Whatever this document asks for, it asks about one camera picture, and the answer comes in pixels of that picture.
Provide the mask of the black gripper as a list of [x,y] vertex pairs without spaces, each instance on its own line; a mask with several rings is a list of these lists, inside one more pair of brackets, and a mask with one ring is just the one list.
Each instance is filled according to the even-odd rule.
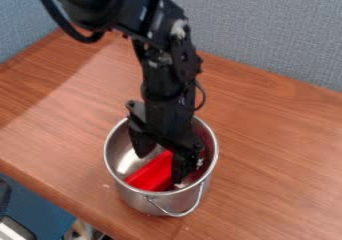
[[180,89],[170,96],[141,88],[142,101],[129,100],[128,134],[134,153],[144,158],[156,145],[173,152],[170,182],[180,184],[204,171],[204,144],[193,126],[195,87]]

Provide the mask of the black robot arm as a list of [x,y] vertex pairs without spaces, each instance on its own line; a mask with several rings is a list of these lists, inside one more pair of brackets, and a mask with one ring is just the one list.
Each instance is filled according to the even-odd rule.
[[40,0],[64,33],[97,42],[110,30],[132,40],[142,71],[141,101],[129,101],[128,134],[145,157],[160,145],[172,152],[170,182],[196,170],[203,142],[193,130],[201,90],[201,58],[190,41],[184,10],[172,0]]

